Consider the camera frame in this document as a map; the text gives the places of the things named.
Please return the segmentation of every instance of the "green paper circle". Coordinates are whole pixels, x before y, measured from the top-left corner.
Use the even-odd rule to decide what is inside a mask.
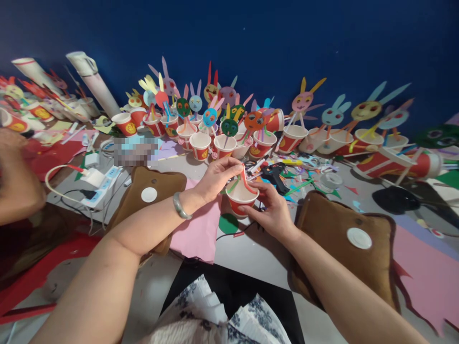
[[[219,228],[225,234],[235,234],[239,229],[239,221],[232,214],[220,216]]]

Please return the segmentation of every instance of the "black round object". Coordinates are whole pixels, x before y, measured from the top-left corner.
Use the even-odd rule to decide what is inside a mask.
[[[375,191],[372,197],[377,205],[394,215],[401,215],[407,210],[416,210],[421,206],[415,195],[398,186]]]

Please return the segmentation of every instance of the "woman's left hand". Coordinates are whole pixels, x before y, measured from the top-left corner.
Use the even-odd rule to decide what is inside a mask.
[[[207,204],[216,199],[228,179],[240,174],[243,169],[244,165],[235,158],[225,157],[216,160],[209,165],[202,179],[194,187],[195,192]]]

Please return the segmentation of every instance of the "power strip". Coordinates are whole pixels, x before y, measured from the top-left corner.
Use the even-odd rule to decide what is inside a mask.
[[[83,198],[80,202],[81,204],[86,205],[90,209],[102,210],[103,208],[103,199],[107,194],[108,190],[113,187],[112,181],[121,173],[122,167],[113,166],[106,174],[105,177],[107,180],[103,183],[100,189],[95,190],[96,194],[93,198],[87,199]]]

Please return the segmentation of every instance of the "black glue gun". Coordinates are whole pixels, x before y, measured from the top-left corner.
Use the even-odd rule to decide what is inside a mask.
[[[290,191],[280,178],[280,174],[284,171],[284,169],[285,164],[283,162],[277,162],[273,165],[262,168],[262,177],[269,180],[270,183],[275,184],[277,192],[282,196]]]

